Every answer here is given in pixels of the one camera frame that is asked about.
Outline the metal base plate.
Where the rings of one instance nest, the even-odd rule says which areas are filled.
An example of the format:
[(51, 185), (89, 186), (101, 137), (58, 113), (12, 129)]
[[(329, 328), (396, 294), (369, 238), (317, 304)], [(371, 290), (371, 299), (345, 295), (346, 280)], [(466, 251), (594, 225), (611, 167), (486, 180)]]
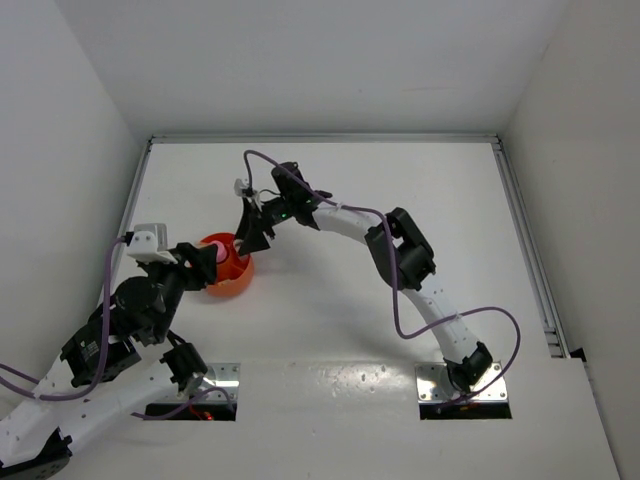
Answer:
[(206, 375), (193, 394), (206, 392), (199, 400), (200, 404), (223, 405), (228, 401), (235, 404), (239, 396), (240, 371), (239, 363), (209, 363)]
[[(446, 364), (443, 362), (427, 362), (416, 365), (416, 387), (418, 402), (435, 405), (453, 401), (464, 396), (451, 382)], [(478, 382), (471, 387), (470, 400), (480, 403), (497, 403), (508, 400), (505, 379), (502, 376), (502, 365), (491, 364)]]

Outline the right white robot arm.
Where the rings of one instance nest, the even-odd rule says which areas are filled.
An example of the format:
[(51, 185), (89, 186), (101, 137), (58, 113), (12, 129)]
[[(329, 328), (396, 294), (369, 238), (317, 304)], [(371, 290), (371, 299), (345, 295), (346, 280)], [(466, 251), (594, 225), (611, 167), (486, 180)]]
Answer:
[[(271, 176), (278, 192), (268, 201), (261, 200), (254, 188), (251, 156), (273, 166)], [(453, 387), (469, 395), (489, 370), (493, 358), (437, 284), (434, 251), (409, 213), (397, 207), (383, 214), (372, 208), (339, 203), (331, 193), (312, 189), (295, 162), (278, 163), (256, 150), (245, 151), (243, 160), (247, 180), (239, 180), (234, 186), (243, 203), (234, 240), (238, 254), (247, 256), (269, 249), (275, 226), (289, 219), (361, 243), (368, 249), (381, 279), (392, 289), (397, 334), (405, 340), (417, 336), (401, 331), (398, 296), (403, 294), (436, 337)]]

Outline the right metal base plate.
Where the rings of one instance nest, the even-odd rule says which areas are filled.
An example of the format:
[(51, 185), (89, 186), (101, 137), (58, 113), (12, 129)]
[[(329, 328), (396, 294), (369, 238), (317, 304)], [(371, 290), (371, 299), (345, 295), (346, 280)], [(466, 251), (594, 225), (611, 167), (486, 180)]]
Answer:
[[(453, 401), (464, 396), (451, 382), (446, 364), (443, 362), (427, 362), (416, 365), (416, 387), (418, 402), (435, 405)], [(471, 387), (470, 400), (480, 403), (497, 403), (508, 400), (505, 379), (502, 376), (502, 365), (491, 364), (478, 382)]]

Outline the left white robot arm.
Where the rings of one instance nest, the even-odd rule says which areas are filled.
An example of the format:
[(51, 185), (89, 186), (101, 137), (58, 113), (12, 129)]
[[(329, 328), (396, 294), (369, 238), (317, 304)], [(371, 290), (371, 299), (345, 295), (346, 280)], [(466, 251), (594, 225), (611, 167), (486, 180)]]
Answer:
[(217, 280), (218, 246), (155, 243), (128, 254), (143, 269), (113, 288), (62, 347), (22, 402), (1, 421), (1, 476), (48, 479), (126, 418), (147, 419), (143, 408), (174, 396), (179, 413), (213, 392), (195, 346), (171, 330), (183, 295)]

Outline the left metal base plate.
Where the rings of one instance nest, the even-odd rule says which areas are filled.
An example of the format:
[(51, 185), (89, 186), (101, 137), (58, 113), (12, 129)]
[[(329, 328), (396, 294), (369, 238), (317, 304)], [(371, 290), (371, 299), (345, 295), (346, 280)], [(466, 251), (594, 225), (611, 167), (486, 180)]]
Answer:
[(235, 404), (239, 396), (240, 371), (239, 363), (209, 363), (206, 375), (193, 394), (206, 392), (199, 400), (200, 404), (223, 405), (228, 401)]

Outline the aluminium frame rail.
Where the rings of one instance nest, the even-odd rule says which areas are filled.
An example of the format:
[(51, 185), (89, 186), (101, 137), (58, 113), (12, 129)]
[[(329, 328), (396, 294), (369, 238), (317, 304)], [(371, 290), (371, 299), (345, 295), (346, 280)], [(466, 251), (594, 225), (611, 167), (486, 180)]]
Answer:
[(284, 225), (249, 291), (191, 295), (179, 331), (240, 365), (232, 421), (108, 428), (62, 479), (567, 479), (583, 476), (576, 422), (598, 431), (578, 366), (553, 358), (522, 205), (494, 136), (302, 135), (158, 138), (135, 180), (129, 222), (172, 238), (235, 226), (232, 180), (255, 148), (296, 160), (339, 201), (407, 209), (435, 250), (445, 292), (507, 367), (507, 419), (424, 420), (415, 366), (430, 333), (404, 341), (367, 250)]

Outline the pink capped glue bottle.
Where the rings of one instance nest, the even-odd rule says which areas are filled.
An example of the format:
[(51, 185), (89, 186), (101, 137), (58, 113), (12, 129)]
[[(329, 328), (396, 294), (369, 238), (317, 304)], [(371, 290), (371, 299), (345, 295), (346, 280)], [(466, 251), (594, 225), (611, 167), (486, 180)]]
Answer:
[(226, 259), (228, 258), (228, 250), (226, 246), (218, 240), (214, 240), (211, 243), (211, 245), (216, 247), (216, 262), (217, 263), (225, 262)]

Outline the orange round organizer container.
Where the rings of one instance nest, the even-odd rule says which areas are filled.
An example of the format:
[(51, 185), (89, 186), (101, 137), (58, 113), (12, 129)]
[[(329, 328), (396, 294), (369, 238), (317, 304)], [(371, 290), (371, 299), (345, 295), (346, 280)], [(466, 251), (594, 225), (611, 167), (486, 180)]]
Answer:
[(206, 292), (217, 298), (233, 298), (242, 294), (254, 277), (255, 266), (251, 255), (239, 256), (236, 250), (235, 236), (221, 232), (211, 234), (199, 241), (198, 246), (210, 245), (214, 240), (222, 242), (228, 250), (228, 258), (217, 264), (217, 281), (206, 287)]

